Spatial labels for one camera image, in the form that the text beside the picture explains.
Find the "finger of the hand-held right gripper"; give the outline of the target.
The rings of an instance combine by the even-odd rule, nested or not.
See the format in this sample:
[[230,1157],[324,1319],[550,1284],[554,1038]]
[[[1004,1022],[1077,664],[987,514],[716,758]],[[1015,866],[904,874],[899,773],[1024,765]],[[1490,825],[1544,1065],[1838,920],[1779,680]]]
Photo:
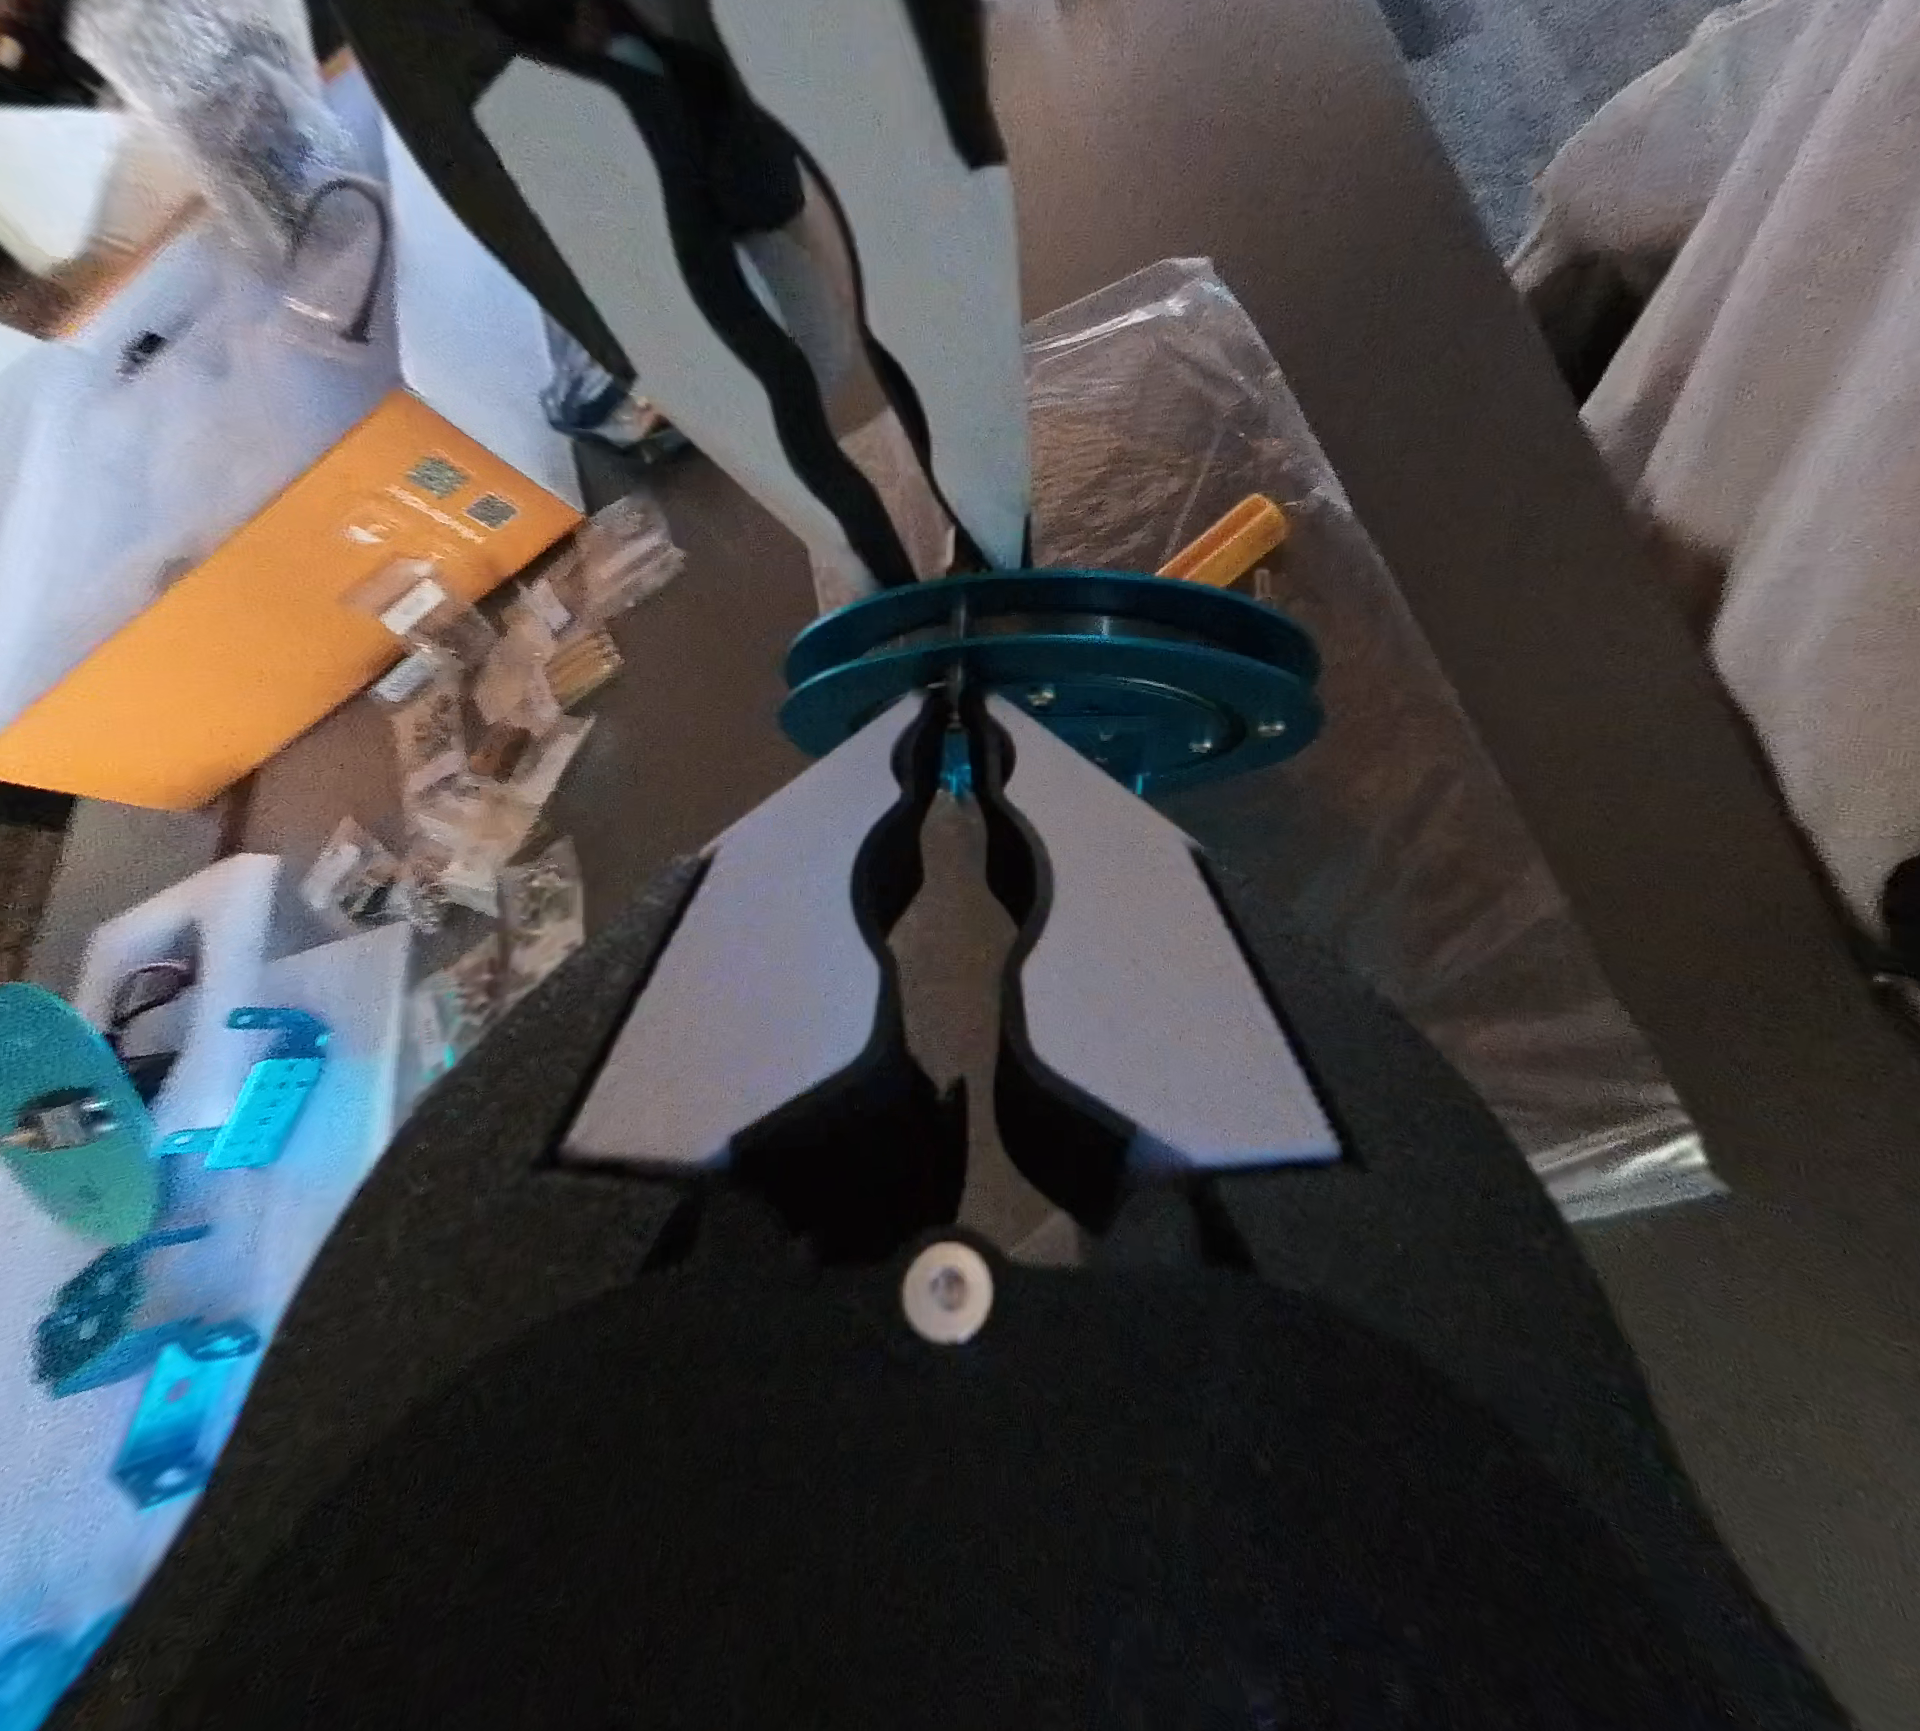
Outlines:
[[1032,497],[1017,228],[979,0],[710,0],[755,104],[850,250],[862,339],[979,556],[1026,560]]
[[472,114],[608,337],[590,354],[620,356],[634,388],[853,590],[911,584],[804,346],[723,228],[676,89],[618,64],[512,59]]

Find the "bubble wrap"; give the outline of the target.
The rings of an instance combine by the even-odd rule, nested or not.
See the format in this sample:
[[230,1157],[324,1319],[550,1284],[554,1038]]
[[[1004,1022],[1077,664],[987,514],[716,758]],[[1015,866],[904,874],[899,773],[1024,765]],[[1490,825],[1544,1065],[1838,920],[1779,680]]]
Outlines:
[[269,289],[301,201],[336,174],[373,178],[328,104],[307,0],[70,0],[66,35]]

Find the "small blue U-shaped bracket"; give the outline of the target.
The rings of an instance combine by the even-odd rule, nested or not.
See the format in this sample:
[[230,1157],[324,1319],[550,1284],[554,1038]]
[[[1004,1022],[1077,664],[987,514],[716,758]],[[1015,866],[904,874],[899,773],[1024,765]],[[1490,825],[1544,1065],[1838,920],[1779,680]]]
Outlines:
[[163,1508],[204,1489],[217,1457],[217,1412],[237,1379],[251,1376],[259,1348],[261,1334],[242,1317],[160,1347],[111,1468],[133,1508]]

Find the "white foam sheet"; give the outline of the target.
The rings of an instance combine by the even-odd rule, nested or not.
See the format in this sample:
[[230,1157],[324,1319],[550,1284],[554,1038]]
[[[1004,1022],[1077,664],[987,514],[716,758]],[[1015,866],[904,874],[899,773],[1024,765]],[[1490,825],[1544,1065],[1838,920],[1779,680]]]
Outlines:
[[[111,917],[92,933],[73,987],[53,992],[109,1040],[156,1141],[228,1119],[272,1045],[228,1029],[235,1007],[301,1007],[333,1032],[323,1076],[275,1165],[214,1172],[193,1157],[156,1157],[150,1231],[205,1223],[212,1233],[148,1262],[148,1312],[197,1314],[207,1325],[242,1317],[261,1334],[251,1376],[217,1412],[214,1465],[307,1270],[395,1132],[403,1075],[410,933],[377,927],[278,955],[278,888],[278,856],[222,859]],[[39,1727],[204,1489],[138,1511],[111,1477],[152,1367],[61,1400],[34,1381],[37,1322],[106,1247],[39,1215],[7,1172],[3,1200],[3,1718]]]

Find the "pile of small screw bags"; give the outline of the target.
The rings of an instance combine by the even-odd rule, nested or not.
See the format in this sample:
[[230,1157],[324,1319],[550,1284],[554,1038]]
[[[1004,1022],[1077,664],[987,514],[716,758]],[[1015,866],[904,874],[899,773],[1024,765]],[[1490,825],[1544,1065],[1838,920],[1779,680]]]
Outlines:
[[472,927],[407,992],[422,1086],[581,947],[585,880],[572,839],[545,816],[590,739],[590,702],[622,669],[615,618],[683,572],[661,507],[630,494],[581,519],[498,615],[414,558],[349,601],[398,641],[370,689],[396,813],[389,830],[342,816],[301,900],[326,927],[405,927],[430,952]]

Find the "yellow-handled screwdriver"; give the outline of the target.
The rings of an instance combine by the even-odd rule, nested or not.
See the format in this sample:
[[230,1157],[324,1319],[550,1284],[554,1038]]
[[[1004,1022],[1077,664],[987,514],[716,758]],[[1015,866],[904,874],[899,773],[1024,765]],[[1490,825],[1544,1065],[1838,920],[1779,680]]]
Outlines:
[[1288,540],[1288,514],[1268,495],[1245,495],[1177,549],[1156,575],[1208,590],[1230,590],[1268,566]]

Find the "large clear plastic bag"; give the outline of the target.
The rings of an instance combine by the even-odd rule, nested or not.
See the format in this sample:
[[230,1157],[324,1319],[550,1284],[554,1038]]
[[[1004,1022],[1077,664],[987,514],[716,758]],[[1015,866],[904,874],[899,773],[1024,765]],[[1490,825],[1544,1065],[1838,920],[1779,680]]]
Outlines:
[[1157,806],[1241,927],[1336,959],[1466,1076],[1571,1221],[1723,1197],[1428,639],[1258,329],[1202,257],[1156,260],[1026,339],[1040,562],[1154,572],[1247,495],[1277,607],[1323,659],[1301,754]]

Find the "blue semicircular metal plate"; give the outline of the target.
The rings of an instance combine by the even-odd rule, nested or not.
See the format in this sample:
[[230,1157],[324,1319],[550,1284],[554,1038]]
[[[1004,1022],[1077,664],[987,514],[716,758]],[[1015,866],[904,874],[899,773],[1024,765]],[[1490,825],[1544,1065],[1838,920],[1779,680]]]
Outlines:
[[3,1164],[39,1215],[118,1247],[156,1223],[156,1131],[109,1040],[66,999],[3,989]]

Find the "dark blue folded bracket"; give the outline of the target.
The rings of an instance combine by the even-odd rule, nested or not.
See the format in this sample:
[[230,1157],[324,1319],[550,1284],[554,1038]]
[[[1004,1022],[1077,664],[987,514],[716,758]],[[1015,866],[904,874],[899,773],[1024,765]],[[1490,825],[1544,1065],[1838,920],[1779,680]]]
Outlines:
[[197,1354],[197,1314],[148,1312],[148,1262],[207,1237],[205,1223],[150,1231],[92,1258],[53,1296],[33,1334],[33,1376],[53,1398],[73,1398],[146,1370],[167,1348]]

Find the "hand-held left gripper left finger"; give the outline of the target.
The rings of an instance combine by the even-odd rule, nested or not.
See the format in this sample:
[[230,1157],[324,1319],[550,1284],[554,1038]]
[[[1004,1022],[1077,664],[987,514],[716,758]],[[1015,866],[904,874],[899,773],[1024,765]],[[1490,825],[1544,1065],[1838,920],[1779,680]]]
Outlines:
[[707,846],[566,1165],[744,1189],[829,1260],[955,1221],[968,1103],[912,1055],[891,949],[946,742],[908,692]]

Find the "black curved band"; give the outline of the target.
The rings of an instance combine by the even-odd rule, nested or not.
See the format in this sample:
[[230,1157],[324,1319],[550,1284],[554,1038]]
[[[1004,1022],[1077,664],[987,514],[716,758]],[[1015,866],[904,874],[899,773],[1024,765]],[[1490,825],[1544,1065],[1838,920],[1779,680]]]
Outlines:
[[282,316],[311,351],[366,349],[393,264],[389,190],[361,174],[318,182],[293,214],[280,280]]

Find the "black antistatic bag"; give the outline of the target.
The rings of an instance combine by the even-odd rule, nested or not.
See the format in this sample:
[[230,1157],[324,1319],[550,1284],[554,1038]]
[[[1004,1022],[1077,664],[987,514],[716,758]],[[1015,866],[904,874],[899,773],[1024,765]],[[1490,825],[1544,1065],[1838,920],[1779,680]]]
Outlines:
[[549,374],[541,390],[546,423],[559,435],[622,456],[644,468],[673,463],[692,449],[667,413],[604,370],[572,332],[541,316]]

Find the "blue round metal turntable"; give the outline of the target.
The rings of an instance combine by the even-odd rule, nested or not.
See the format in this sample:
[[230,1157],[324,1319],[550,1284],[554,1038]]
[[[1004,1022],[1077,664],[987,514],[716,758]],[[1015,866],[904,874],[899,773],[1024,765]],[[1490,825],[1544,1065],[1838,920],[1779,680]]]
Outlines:
[[1006,705],[1138,798],[1233,779],[1312,745],[1321,653],[1237,592],[1117,570],[955,573],[816,618],[786,656],[784,736],[811,758],[912,692],[943,692],[947,644]]

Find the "orange and white cardboard box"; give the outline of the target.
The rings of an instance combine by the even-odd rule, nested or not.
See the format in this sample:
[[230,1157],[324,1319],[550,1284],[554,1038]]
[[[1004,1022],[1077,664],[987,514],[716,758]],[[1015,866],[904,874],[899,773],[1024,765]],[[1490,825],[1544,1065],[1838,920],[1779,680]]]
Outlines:
[[539,303],[366,77],[326,92],[393,216],[364,346],[311,348],[197,219],[5,368],[7,782],[196,808],[396,659],[377,573],[474,601],[581,519]]

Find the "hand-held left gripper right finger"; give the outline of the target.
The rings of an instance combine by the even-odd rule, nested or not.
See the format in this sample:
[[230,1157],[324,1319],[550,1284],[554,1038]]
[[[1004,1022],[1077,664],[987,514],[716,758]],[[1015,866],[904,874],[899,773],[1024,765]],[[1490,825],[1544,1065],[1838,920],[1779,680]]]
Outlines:
[[1342,1138],[1198,846],[1000,694],[972,709],[987,886],[1014,942],[995,1122],[1089,1233],[1143,1187],[1328,1168]]

